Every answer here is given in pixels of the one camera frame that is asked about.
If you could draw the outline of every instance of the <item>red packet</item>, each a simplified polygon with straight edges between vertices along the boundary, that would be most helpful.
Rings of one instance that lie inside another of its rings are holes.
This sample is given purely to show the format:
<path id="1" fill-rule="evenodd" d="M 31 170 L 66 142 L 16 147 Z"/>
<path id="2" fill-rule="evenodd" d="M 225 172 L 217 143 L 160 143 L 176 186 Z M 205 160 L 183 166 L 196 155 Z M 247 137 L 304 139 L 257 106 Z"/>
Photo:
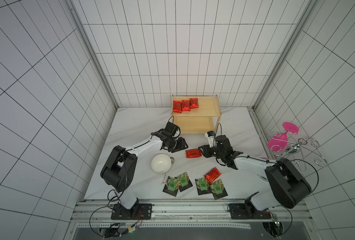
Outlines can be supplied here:
<path id="1" fill-rule="evenodd" d="M 217 179 L 220 175 L 222 175 L 219 170 L 214 167 L 209 173 L 205 175 L 205 178 L 209 181 L 209 183 L 212 183 L 215 179 Z"/>
<path id="2" fill-rule="evenodd" d="M 181 101 L 174 100 L 173 106 L 174 113 L 181 113 Z"/>
<path id="3" fill-rule="evenodd" d="M 197 98 L 190 98 L 189 103 L 190 103 L 190 105 L 189 105 L 190 108 L 198 108 L 199 107 L 199 103 L 198 103 Z"/>
<path id="4" fill-rule="evenodd" d="M 189 100 L 181 100 L 181 111 L 191 111 L 189 109 Z"/>
<path id="5" fill-rule="evenodd" d="M 187 158 L 195 158 L 195 157 L 201 157 L 202 156 L 201 152 L 197 148 L 186 150 L 185 151 L 185 155 L 187 156 Z"/>

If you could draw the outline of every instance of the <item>wooden shelf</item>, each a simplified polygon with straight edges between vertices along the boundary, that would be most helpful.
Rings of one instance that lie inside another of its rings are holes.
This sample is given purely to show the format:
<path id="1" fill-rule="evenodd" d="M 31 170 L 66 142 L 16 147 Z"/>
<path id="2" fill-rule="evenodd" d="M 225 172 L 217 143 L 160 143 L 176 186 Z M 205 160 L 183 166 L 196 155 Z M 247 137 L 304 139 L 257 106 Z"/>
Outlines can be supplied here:
<path id="1" fill-rule="evenodd" d="M 187 100 L 191 96 L 173 96 L 172 100 Z M 175 124 L 180 127 L 183 134 L 200 134 L 208 131 L 215 131 L 215 127 L 220 122 L 222 116 L 217 95 L 214 97 L 195 97 L 198 98 L 199 108 L 191 111 L 174 113 Z M 216 125 L 213 124 L 213 117 L 217 117 Z"/>

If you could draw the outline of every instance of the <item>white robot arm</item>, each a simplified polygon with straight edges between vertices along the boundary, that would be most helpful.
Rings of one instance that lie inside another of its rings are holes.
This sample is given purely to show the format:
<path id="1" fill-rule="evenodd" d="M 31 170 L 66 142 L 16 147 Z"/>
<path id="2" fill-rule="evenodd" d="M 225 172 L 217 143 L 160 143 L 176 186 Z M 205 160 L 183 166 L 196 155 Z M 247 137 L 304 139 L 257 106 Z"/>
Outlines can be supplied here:
<path id="1" fill-rule="evenodd" d="M 139 203 L 139 200 L 129 187 L 133 179 L 138 157 L 161 149 L 168 150 L 169 152 L 187 149 L 188 145 L 185 139 L 179 137 L 179 135 L 180 128 L 171 122 L 167 122 L 165 128 L 152 132 L 150 137 L 138 144 L 126 148 L 116 146 L 112 149 L 100 172 L 100 176 L 108 185 L 115 189 L 117 196 L 119 196 L 121 210 L 130 216 L 130 218 L 137 214 Z"/>
<path id="2" fill-rule="evenodd" d="M 271 188 L 254 193 L 245 201 L 256 210 L 280 205 L 292 209 L 310 194 L 310 185 L 288 159 L 273 161 L 234 151 L 225 135 L 215 137 L 213 131 L 207 132 L 205 137 L 209 144 L 199 147 L 204 157 L 215 157 L 223 166 L 255 173 L 269 182 Z"/>

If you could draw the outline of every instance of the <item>marble surface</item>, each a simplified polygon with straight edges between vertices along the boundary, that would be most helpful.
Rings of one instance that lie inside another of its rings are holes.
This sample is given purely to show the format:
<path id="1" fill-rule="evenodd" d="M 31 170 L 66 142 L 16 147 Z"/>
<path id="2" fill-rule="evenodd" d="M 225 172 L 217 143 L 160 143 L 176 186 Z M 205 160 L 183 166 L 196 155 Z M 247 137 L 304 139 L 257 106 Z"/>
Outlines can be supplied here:
<path id="1" fill-rule="evenodd" d="M 229 138 L 233 149 L 251 156 L 266 157 L 247 108 L 222 108 L 221 110 L 222 133 Z M 107 193 L 112 187 L 100 177 L 100 171 L 113 147 L 117 145 L 127 147 L 141 142 L 149 137 L 151 132 L 164 128 L 170 116 L 171 108 L 119 108 L 84 199 L 107 199 Z M 208 144 L 203 134 L 182 134 L 181 136 L 185 138 L 188 149 Z M 152 158 L 161 153 L 175 158 L 175 163 L 171 166 L 168 175 L 175 177 L 187 172 L 193 187 L 183 192 L 179 191 L 176 197 L 162 191 L 161 182 L 164 174 L 157 174 L 151 169 Z M 220 166 L 214 157 L 187 159 L 185 151 L 169 153 L 167 150 L 155 151 L 138 158 L 131 187 L 139 199 L 213 199 L 212 194 L 198 195 L 194 183 L 196 178 L 203 177 L 213 167 L 217 167 L 222 173 L 218 179 L 223 181 L 227 190 L 228 196 L 225 198 L 244 199 L 252 193 L 269 188 L 269 184 L 257 175 Z"/>

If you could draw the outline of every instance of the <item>metal bracket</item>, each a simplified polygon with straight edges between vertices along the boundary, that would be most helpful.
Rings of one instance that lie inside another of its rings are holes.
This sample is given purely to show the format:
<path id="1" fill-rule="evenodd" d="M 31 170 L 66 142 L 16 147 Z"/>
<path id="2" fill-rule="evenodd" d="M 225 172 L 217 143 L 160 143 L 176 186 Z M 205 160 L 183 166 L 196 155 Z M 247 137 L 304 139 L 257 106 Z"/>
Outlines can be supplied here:
<path id="1" fill-rule="evenodd" d="M 142 212 L 143 220 L 149 220 L 151 219 L 151 214 L 152 214 L 152 204 L 139 204 L 138 211 Z M 113 211 L 111 214 L 112 220 L 134 220 L 134 219 L 139 219 L 139 217 L 140 217 L 140 212 L 134 218 L 131 218 L 127 214 L 123 213 L 120 204 L 118 204 L 117 206 L 115 204 L 113 206 Z"/>
<path id="2" fill-rule="evenodd" d="M 228 204 L 228 210 L 231 213 L 231 219 L 271 219 L 270 214 L 252 210 L 250 215 L 247 213 L 247 204 Z"/>

